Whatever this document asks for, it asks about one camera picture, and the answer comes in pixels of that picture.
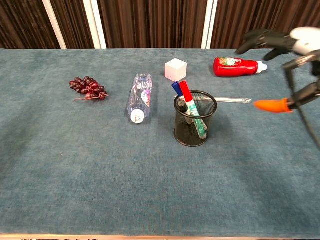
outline wall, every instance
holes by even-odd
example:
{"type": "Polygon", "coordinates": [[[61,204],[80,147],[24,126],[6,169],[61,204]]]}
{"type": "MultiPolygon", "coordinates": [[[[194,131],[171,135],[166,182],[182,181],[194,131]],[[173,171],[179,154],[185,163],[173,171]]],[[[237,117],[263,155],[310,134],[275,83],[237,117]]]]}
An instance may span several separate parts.
{"type": "Polygon", "coordinates": [[[237,48],[254,29],[320,28],[319,0],[2,0],[0,48],[237,48]]]}

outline bottle label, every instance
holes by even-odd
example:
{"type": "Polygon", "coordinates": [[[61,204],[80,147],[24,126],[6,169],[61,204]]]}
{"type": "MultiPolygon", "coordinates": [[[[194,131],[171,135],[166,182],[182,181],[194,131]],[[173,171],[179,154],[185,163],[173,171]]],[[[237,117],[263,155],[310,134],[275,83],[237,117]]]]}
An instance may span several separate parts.
{"type": "Polygon", "coordinates": [[[224,66],[237,66],[241,64],[241,59],[236,59],[232,57],[218,57],[219,63],[224,66]]]}
{"type": "Polygon", "coordinates": [[[151,91],[146,89],[141,93],[141,99],[147,105],[150,107],[150,96],[151,96],[151,91]]]}

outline pen holder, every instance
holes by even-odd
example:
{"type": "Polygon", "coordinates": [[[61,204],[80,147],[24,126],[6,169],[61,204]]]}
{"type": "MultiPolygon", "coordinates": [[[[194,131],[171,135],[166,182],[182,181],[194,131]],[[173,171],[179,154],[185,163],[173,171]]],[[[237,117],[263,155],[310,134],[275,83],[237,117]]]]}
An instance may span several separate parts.
{"type": "Polygon", "coordinates": [[[199,116],[190,116],[179,110],[178,96],[174,99],[175,108],[175,139],[187,147],[197,147],[204,144],[210,132],[211,118],[217,110],[217,101],[203,91],[190,91],[199,116]]]}

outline red ketchup bottle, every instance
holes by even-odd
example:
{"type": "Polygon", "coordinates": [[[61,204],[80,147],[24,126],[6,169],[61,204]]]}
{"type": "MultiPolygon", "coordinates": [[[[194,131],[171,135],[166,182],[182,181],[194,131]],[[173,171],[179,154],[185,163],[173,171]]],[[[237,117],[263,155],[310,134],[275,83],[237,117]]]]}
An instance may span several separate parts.
{"type": "Polygon", "coordinates": [[[213,71],[217,77],[239,77],[260,74],[267,70],[262,61],[244,60],[238,57],[217,57],[213,62],[213,71]]]}

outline bottle cap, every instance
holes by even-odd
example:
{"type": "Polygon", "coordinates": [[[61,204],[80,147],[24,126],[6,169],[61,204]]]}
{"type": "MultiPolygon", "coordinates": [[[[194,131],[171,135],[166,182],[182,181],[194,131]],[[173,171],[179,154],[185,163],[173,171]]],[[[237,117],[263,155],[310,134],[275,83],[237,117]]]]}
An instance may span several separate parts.
{"type": "Polygon", "coordinates": [[[130,119],[132,122],[134,122],[135,124],[140,124],[144,121],[145,119],[145,113],[144,111],[142,111],[141,109],[134,109],[131,112],[131,116],[130,119]]]}
{"type": "Polygon", "coordinates": [[[258,68],[255,74],[260,74],[262,71],[267,70],[268,66],[264,64],[262,61],[257,61],[258,68]]]}

